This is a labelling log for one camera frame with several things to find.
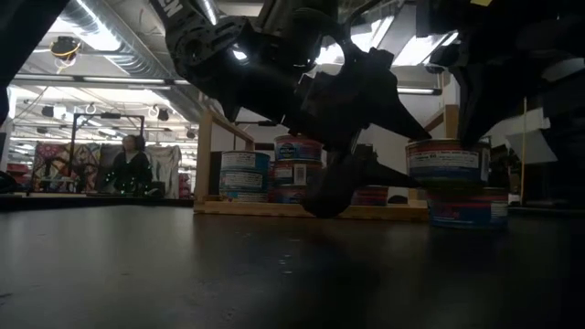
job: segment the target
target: wooden pallet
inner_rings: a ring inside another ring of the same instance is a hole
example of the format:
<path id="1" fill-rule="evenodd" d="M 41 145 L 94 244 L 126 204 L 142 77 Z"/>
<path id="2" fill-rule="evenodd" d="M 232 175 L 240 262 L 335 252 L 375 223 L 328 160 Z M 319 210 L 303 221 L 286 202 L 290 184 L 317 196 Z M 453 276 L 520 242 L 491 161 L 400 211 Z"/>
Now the wooden pallet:
<path id="1" fill-rule="evenodd" d="M 313 218 L 300 205 L 283 205 L 271 203 L 244 203 L 206 201 L 195 204 L 196 214 L 243 215 L 268 217 Z M 426 207 L 409 205 L 388 205 L 387 207 L 351 206 L 338 218 L 348 219 L 383 219 L 402 221 L 426 221 L 429 213 Z"/>

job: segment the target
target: canned food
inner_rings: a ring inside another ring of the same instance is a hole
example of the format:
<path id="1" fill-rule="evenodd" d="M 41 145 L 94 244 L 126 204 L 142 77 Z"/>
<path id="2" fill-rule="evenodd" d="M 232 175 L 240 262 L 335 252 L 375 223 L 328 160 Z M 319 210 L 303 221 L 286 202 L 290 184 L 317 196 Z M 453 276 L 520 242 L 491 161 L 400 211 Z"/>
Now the canned food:
<path id="1" fill-rule="evenodd" d="M 388 202 L 387 186 L 364 186 L 354 192 L 351 198 L 352 206 L 385 207 Z"/>
<path id="2" fill-rule="evenodd" d="M 267 178 L 267 175 L 254 171 L 221 170 L 219 172 L 219 190 L 266 193 L 268 189 Z"/>
<path id="3" fill-rule="evenodd" d="M 219 191 L 221 200 L 227 202 L 266 202 L 268 195 L 266 193 L 253 193 L 242 191 Z"/>
<path id="4" fill-rule="evenodd" d="M 503 188 L 455 188 L 427 192 L 433 226 L 446 228 L 506 228 L 508 193 Z"/>
<path id="5" fill-rule="evenodd" d="M 274 202 L 276 203 L 300 204 L 305 196 L 305 186 L 280 186 L 274 189 Z"/>
<path id="6" fill-rule="evenodd" d="M 274 139 L 274 152 L 277 161 L 313 160 L 321 161 L 323 146 L 304 136 L 283 135 Z"/>
<path id="7" fill-rule="evenodd" d="M 320 161 L 279 161 L 274 165 L 274 184 L 306 186 L 322 168 Z"/>
<path id="8" fill-rule="evenodd" d="M 458 140 L 427 140 L 407 145 L 409 175 L 424 187 L 485 186 L 490 144 L 463 149 Z"/>
<path id="9" fill-rule="evenodd" d="M 268 173 L 270 156 L 252 151 L 226 151 L 221 154 L 221 169 L 246 169 Z"/>

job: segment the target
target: ceiling duct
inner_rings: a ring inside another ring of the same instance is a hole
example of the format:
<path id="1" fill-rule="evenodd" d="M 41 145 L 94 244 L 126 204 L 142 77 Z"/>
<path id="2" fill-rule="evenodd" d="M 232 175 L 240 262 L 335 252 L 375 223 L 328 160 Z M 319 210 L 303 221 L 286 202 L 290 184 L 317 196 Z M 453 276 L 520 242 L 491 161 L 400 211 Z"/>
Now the ceiling duct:
<path id="1" fill-rule="evenodd" d="M 59 17 L 73 27 L 76 35 L 96 50 L 120 52 L 108 55 L 111 63 L 136 78 L 172 78 L 172 73 L 104 1 L 71 0 Z M 178 87 L 154 90 L 168 99 L 183 117 L 198 122 L 203 111 L 198 103 Z"/>

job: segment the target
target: black table surface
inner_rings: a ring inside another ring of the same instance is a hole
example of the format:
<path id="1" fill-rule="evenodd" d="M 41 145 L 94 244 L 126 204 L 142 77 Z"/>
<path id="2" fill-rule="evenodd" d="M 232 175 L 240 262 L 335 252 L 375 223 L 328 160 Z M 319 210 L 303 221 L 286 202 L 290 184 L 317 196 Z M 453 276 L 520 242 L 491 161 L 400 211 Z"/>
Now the black table surface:
<path id="1" fill-rule="evenodd" d="M 581 221 L 507 232 L 95 207 L 0 214 L 0 328 L 556 328 Z"/>

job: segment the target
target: person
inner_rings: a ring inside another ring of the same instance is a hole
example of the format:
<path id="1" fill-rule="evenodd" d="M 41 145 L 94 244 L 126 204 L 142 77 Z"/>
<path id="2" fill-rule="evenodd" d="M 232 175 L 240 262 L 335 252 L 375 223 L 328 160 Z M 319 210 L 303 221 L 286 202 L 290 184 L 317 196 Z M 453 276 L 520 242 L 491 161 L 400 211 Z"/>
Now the person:
<path id="1" fill-rule="evenodd" d="M 122 140 L 122 152 L 113 160 L 112 171 L 106 182 L 114 181 L 114 188 L 122 194 L 141 195 L 153 180 L 148 157 L 144 153 L 144 138 L 128 135 Z"/>

